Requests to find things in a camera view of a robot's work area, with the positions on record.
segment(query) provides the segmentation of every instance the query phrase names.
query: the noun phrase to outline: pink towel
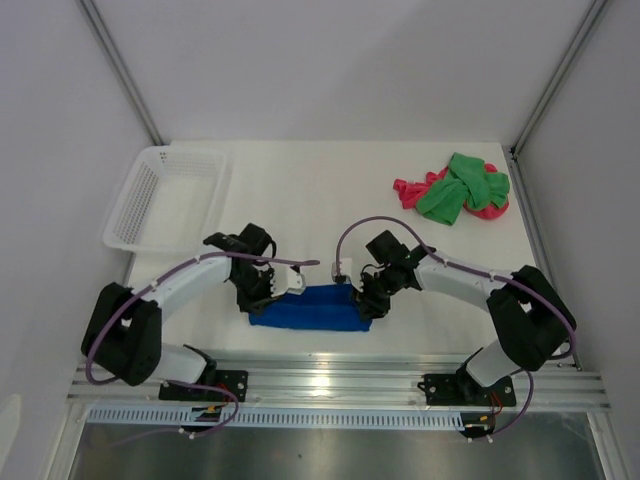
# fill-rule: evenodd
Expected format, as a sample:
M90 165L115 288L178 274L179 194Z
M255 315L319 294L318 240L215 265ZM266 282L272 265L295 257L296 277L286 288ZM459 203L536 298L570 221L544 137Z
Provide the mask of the pink towel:
M484 169L487 173L495 173L498 169L495 165L491 163L485 163ZM449 171L449 167L444 167L440 173L427 173L426 181L424 183L421 182L407 182L406 180L402 180L397 178L393 182L393 189L398 192L398 198L400 202L402 202L402 208L408 210L409 208L415 208L416 203L420 200L428 191L431 185L433 185L438 180L442 180L447 172ZM490 203L488 207L483 208L482 210L471 210L467 206L467 202L464 203L464 208L471 215L475 215L476 217L483 218L485 220L493 220L502 216L504 212L509 208L509 201L504 204L502 208L496 207L493 203Z

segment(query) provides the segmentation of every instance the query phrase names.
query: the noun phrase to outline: white table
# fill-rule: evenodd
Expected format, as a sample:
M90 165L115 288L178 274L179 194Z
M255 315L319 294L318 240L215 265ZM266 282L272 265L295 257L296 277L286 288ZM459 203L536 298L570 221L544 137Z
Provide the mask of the white table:
M213 231L239 233L248 223L267 230L278 256L318 258L304 269L308 285L331 282L330 269L340 234L371 215L389 215L412 225L424 240L450 256L495 269L517 270L533 256L517 200L494 221L462 212L452 227L403 210L392 189L396 178L423 181L438 172L454 152L483 158L509 173L497 143L424 142L181 142L229 152L233 174L224 213ZM167 219L171 229L171 219ZM342 256L356 266L371 261L365 244L390 229L411 249L415 241L388 222L357 228ZM149 280L181 258L137 255L131 284ZM495 339L489 315L437 293L402 291L391 312L371 331L311 332L250 326L235 303L235 290L221 285L185 305L165 324L163 340L198 348L257 353L468 354Z

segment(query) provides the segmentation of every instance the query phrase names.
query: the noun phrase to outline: green towel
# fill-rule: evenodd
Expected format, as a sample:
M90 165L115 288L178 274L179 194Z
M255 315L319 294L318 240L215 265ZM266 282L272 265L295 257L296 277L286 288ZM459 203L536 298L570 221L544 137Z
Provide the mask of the green towel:
M481 158L454 153L447 175L418 200L416 210L430 220L453 225L465 201L471 210L482 210L490 203L502 208L509 188L509 177L500 172L487 173Z
M507 203L507 194L511 185L509 184L509 176L506 173L486 173L485 178L491 190L491 203L496 207L502 208Z
M489 206L491 191L485 180L484 160L454 153L449 161L449 173L462 180L467 186L469 192L467 205L471 210L482 210Z
M431 185L426 195L418 200L416 210L429 220L451 226L458 219L467 197L467 186L449 171L442 180Z

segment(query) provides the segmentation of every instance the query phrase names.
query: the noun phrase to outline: blue towel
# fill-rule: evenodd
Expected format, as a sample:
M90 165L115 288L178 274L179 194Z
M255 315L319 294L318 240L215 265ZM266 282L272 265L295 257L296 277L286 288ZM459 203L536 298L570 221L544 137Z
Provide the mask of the blue towel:
M301 295L287 293L265 308L260 316L249 314L251 325L294 330L368 332L371 320L361 321L351 301L351 285L307 287Z

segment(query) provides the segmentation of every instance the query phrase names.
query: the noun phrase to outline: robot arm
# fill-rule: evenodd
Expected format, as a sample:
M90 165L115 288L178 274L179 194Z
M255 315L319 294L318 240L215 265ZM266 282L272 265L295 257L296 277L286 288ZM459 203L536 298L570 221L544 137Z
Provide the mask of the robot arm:
M567 339L565 326L544 305L497 278L513 279L541 295L575 330L571 313L534 267L525 266L514 273L495 272L441 252L435 258L420 246L409 251L388 230L367 244L367 250L383 267L373 274L362 272L359 285L354 285L352 298L363 320L384 317L391 307L391 297L403 288L444 293L491 315L498 340L477 352L458 371L459 387L467 397L521 369L538 370ZM345 277L353 278L349 265L347 261L346 271L344 266L342 271ZM483 272L486 278L472 272Z
M82 353L89 355L114 312L142 294L109 329L95 362L132 386L150 377L198 382L211 360L196 349L162 343L162 324L189 300L227 280L235 285L243 312L259 314L287 291L302 292L304 279L298 270L282 265L258 268L254 259L242 258L262 255L269 245L275 253L271 237L249 224L240 235L212 235L195 257L140 288L107 285L96 302Z

